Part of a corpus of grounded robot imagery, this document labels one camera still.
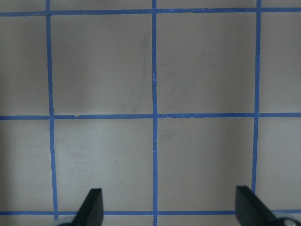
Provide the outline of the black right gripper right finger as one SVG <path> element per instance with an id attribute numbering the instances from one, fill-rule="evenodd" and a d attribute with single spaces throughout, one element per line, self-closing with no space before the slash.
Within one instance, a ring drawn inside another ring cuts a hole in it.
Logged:
<path id="1" fill-rule="evenodd" d="M 277 218 L 247 186 L 236 186 L 235 214 L 241 226 L 281 226 Z"/>

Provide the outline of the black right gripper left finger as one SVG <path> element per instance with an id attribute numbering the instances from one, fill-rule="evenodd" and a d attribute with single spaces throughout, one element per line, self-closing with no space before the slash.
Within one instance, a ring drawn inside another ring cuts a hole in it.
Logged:
<path id="1" fill-rule="evenodd" d="M 101 188 L 90 189 L 79 211 L 71 222 L 72 226 L 101 226 L 103 223 L 103 194 Z"/>

